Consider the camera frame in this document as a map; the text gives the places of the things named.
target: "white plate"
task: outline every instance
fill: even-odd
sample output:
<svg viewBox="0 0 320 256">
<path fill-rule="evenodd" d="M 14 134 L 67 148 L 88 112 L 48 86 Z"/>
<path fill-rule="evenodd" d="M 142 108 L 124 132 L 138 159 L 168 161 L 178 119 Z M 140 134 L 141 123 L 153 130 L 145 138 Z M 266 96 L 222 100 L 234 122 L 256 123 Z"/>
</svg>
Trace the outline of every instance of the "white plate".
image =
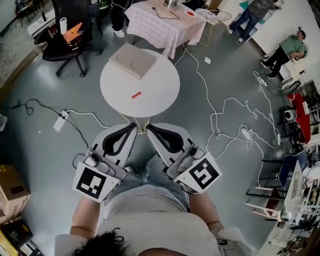
<svg viewBox="0 0 320 256">
<path fill-rule="evenodd" d="M 193 13 L 194 16 L 190 16 L 187 12 Z M 184 11 L 184 14 L 187 15 L 187 16 L 189 16 L 190 18 L 196 18 L 196 17 L 197 17 L 197 14 L 196 14 L 195 12 L 189 11 L 189 10 L 185 10 L 185 11 Z"/>
</svg>

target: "pink tablecloth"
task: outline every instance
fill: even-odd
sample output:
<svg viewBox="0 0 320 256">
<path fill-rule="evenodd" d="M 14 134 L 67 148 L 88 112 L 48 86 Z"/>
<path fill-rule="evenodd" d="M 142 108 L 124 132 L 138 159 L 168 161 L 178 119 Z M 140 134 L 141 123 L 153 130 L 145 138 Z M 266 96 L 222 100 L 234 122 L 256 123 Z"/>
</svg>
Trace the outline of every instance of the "pink tablecloth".
<svg viewBox="0 0 320 256">
<path fill-rule="evenodd" d="M 180 19 L 163 19 L 160 17 Z M 162 55 L 173 59 L 176 48 L 189 41 L 188 45 L 196 45 L 206 25 L 206 20 L 197 14 L 189 17 L 184 11 L 192 11 L 185 5 L 178 5 L 176 10 L 163 6 L 163 0 L 148 0 L 133 4 L 126 12 L 129 18 L 128 34 L 146 39 L 156 48 L 164 48 Z"/>
</svg>

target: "red object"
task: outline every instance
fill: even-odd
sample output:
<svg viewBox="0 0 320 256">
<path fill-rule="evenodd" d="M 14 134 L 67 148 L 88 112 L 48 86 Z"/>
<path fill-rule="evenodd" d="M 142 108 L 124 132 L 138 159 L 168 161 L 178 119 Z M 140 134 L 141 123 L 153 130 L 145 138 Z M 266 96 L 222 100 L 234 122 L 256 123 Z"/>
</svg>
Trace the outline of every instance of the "red object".
<svg viewBox="0 0 320 256">
<path fill-rule="evenodd" d="M 310 116 L 305 113 L 304 109 L 304 99 L 301 93 L 289 94 L 287 98 L 291 101 L 292 105 L 295 107 L 296 119 L 295 121 L 299 123 L 303 136 L 300 137 L 299 142 L 307 144 L 311 138 L 310 131 Z"/>
<path fill-rule="evenodd" d="M 136 93 L 135 95 L 132 95 L 131 98 L 134 99 L 135 97 L 138 97 L 139 95 L 141 95 L 141 91 L 139 91 L 138 93 Z"/>
</svg>

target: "gray t-shirt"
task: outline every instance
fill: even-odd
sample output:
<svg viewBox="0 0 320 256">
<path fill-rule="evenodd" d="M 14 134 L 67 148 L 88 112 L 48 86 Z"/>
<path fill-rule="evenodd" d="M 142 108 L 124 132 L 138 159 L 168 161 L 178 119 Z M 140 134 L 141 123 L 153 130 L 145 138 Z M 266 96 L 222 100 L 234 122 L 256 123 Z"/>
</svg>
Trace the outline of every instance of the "gray t-shirt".
<svg viewBox="0 0 320 256">
<path fill-rule="evenodd" d="M 126 256 L 150 248 L 165 248 L 186 256 L 250 256 L 238 228 L 209 230 L 198 216 L 188 213 L 167 189 L 143 185 L 112 198 L 104 209 L 105 220 L 97 234 L 112 232 L 124 238 Z M 218 245 L 217 239 L 227 245 Z M 87 240 L 70 234 L 56 236 L 54 256 L 72 256 Z"/>
<path fill-rule="evenodd" d="M 248 10 L 259 20 L 263 20 L 268 10 L 275 10 L 276 5 L 273 0 L 254 0 L 248 5 Z"/>
</svg>

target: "round white table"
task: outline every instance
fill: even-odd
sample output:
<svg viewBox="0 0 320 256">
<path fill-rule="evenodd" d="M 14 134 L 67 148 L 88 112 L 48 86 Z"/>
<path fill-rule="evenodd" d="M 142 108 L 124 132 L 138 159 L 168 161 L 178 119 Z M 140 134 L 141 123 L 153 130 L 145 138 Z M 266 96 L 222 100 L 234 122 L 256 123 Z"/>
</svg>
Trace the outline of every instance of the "round white table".
<svg viewBox="0 0 320 256">
<path fill-rule="evenodd" d="M 141 80 L 109 62 L 100 77 L 100 88 L 106 102 L 120 114 L 135 118 L 136 122 L 136 118 L 149 120 L 165 111 L 176 100 L 180 89 L 175 66 L 160 53 L 143 50 L 157 59 Z"/>
</svg>

